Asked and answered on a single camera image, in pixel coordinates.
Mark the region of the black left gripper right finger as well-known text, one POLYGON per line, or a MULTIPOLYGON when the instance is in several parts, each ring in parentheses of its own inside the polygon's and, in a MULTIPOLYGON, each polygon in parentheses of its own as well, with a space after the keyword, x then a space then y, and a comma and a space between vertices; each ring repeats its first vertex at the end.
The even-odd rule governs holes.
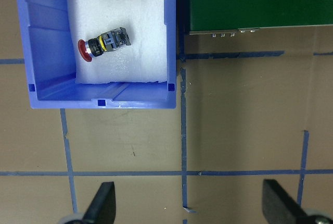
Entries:
POLYGON ((274 179, 263 180, 262 213, 270 224, 301 223, 307 219, 305 211, 274 179))

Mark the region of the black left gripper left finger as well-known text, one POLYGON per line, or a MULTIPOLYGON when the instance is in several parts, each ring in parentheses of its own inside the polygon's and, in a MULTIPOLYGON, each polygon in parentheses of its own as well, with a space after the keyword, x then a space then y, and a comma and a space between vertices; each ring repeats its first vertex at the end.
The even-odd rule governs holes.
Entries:
POLYGON ((83 223, 113 224, 116 218, 116 191, 114 182, 103 182, 86 210, 83 223))

